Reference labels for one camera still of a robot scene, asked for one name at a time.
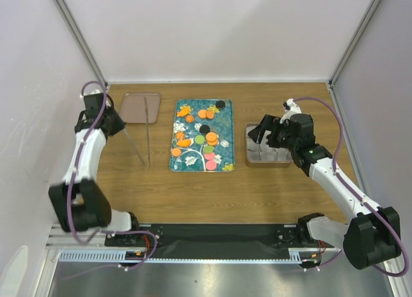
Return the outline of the orange sandwich cookie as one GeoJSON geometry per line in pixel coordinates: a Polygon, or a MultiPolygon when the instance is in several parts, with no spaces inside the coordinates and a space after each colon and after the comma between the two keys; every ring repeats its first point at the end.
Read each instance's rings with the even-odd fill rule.
{"type": "Polygon", "coordinates": [[[210,145],[210,146],[216,146],[218,144],[218,142],[219,142],[218,139],[216,139],[214,141],[207,141],[208,145],[210,145]]]}
{"type": "Polygon", "coordinates": [[[206,134],[205,136],[207,142],[214,142],[215,140],[218,139],[217,134],[215,134],[214,132],[208,132],[208,134],[206,134]]]}

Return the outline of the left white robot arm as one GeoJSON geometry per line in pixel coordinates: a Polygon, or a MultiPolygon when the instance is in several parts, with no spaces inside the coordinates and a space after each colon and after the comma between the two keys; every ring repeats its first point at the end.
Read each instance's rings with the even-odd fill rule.
{"type": "Polygon", "coordinates": [[[64,232],[90,229],[119,231],[126,245],[141,240],[141,229],[133,213],[111,208],[97,184],[98,164],[108,138],[125,129],[108,95],[95,90],[83,96],[85,109],[75,125],[75,149],[61,183],[48,190],[57,219],[64,232]]]}

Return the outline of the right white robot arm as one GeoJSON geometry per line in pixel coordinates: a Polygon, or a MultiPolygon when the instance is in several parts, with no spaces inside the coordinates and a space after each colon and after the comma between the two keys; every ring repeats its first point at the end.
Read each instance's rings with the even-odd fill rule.
{"type": "Polygon", "coordinates": [[[294,164],[332,197],[349,221],[344,225],[322,215],[307,216],[306,225],[296,231],[301,245],[310,247],[318,240],[325,241],[342,249],[358,270],[397,258],[404,252],[398,213],[368,198],[342,172],[333,155],[316,143],[310,115],[297,113],[286,120],[265,115],[247,135],[256,144],[289,150],[294,164]]]}

